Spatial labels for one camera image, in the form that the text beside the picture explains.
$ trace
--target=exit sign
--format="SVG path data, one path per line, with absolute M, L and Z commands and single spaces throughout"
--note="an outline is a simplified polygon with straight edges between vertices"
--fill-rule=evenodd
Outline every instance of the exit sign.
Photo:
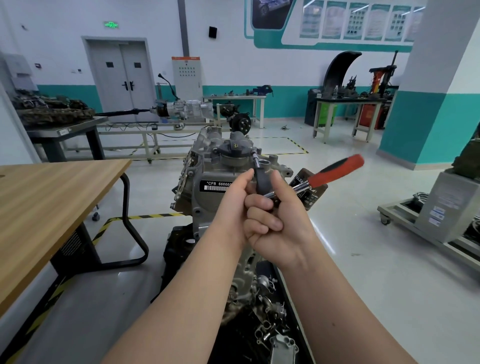
M 112 28 L 112 29 L 116 29 L 119 27 L 119 24 L 116 22 L 103 22 L 103 25 L 105 26 L 105 28 Z

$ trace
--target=oil filler cap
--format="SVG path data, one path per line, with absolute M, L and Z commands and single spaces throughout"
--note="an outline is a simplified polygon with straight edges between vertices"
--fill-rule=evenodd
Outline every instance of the oil filler cap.
M 240 140 L 229 140 L 218 147 L 220 155 L 230 158 L 245 158 L 250 155 L 250 148 L 241 144 Z

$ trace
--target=poster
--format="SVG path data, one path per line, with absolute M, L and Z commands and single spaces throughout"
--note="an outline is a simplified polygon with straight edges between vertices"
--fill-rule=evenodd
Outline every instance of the poster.
M 340 39 L 346 9 L 346 2 L 327 1 L 322 39 Z
M 362 39 L 368 7 L 369 5 L 364 2 L 350 3 L 349 18 L 343 39 Z
M 322 19 L 323 0 L 303 0 L 300 38 L 318 38 Z
M 407 35 L 405 36 L 404 42 L 414 42 L 419 31 L 421 18 L 423 16 L 423 9 L 425 6 L 417 6 L 413 8 L 412 17 L 410 20 L 410 26 L 408 27 Z
M 284 27 L 293 0 L 252 0 L 252 27 L 280 30 Z
M 390 5 L 374 4 L 368 16 L 365 40 L 382 40 Z
M 390 20 L 385 32 L 385 41 L 399 42 L 403 38 L 407 16 L 410 14 L 410 6 L 395 5 L 390 14 Z

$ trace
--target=double door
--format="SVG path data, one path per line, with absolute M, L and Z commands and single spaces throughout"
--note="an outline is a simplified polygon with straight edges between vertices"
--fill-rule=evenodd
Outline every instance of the double door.
M 155 86 L 144 42 L 88 40 L 87 43 L 103 112 L 155 106 Z M 142 112 L 109 119 L 115 122 L 153 122 L 159 117 Z

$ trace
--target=display board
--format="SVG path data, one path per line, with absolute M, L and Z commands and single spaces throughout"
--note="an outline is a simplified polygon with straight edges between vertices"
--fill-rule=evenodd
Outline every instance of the display board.
M 426 0 L 245 0 L 258 48 L 410 52 Z

